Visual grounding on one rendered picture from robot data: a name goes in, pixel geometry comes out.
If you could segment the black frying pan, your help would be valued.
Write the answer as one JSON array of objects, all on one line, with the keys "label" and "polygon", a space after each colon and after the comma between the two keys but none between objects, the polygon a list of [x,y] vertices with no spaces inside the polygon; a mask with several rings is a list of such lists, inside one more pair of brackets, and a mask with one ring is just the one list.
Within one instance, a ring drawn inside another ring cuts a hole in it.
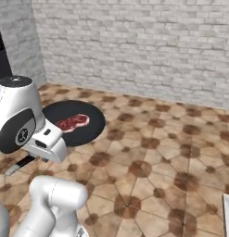
[{"label": "black frying pan", "polygon": [[[43,113],[46,118],[45,126],[35,134],[52,134],[55,137],[61,135],[67,148],[92,142],[101,134],[106,126],[106,120],[103,112],[96,106],[83,101],[66,100],[56,102],[46,106],[43,109]],[[56,126],[58,121],[73,117],[77,114],[84,114],[88,116],[90,119],[89,124],[68,133],[64,133],[59,127]],[[6,171],[6,175],[11,176],[17,170],[32,162],[36,157],[38,156],[32,155],[28,152],[24,158]]]}]

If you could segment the black tall appliance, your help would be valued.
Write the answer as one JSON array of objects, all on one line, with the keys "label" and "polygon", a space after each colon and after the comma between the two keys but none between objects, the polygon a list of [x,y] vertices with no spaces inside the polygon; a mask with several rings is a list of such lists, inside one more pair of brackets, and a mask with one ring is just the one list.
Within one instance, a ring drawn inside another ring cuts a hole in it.
[{"label": "black tall appliance", "polygon": [[0,32],[0,80],[4,77],[11,77],[12,70],[7,58],[6,48]]}]

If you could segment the white flat panel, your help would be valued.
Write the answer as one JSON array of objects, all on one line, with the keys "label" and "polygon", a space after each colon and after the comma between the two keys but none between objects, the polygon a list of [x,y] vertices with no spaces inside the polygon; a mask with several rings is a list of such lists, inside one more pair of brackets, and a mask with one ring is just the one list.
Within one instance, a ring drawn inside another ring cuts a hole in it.
[{"label": "white flat panel", "polygon": [[229,194],[223,194],[224,237],[229,237]]}]

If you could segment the raw red steak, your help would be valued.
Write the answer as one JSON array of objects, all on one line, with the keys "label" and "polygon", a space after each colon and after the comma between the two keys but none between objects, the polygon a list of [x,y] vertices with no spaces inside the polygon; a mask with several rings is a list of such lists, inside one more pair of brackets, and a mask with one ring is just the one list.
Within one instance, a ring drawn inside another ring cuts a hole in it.
[{"label": "raw red steak", "polygon": [[70,118],[65,118],[56,123],[64,133],[73,132],[75,129],[87,126],[89,124],[89,117],[84,114],[77,114]]}]

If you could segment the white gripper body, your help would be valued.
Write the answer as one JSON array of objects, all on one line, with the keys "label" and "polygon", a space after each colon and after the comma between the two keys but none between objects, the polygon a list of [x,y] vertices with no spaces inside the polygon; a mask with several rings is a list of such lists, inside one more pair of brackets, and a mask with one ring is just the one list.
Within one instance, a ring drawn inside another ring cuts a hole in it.
[{"label": "white gripper body", "polygon": [[62,163],[67,156],[67,147],[61,135],[55,137],[52,134],[35,134],[23,146],[30,154]]}]

